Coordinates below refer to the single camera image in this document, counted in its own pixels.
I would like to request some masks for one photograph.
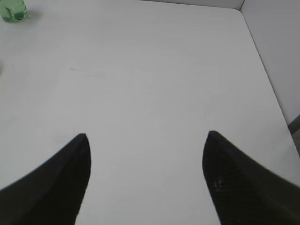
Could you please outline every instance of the white table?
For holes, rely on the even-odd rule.
[[[236,10],[138,0],[27,0],[0,22],[0,188],[86,132],[78,225],[216,225],[209,130],[300,185],[300,160]]]

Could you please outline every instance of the table surface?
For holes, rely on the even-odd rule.
[[[216,225],[208,131],[300,185],[300,159],[240,12],[138,0],[27,0],[0,22],[0,188],[87,133],[76,224]]]

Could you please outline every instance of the gray wall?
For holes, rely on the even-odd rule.
[[[180,3],[200,6],[214,6],[223,8],[240,9],[244,0],[151,0],[159,2]]]
[[[300,114],[300,0],[245,0],[242,13],[290,124]]]

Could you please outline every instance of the green glass bottle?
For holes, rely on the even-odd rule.
[[[27,15],[23,0],[0,0],[0,16],[6,22],[21,21]]]

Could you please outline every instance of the green bottle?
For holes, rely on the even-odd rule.
[[[23,0],[0,0],[0,16],[6,22],[21,21],[27,15]]]

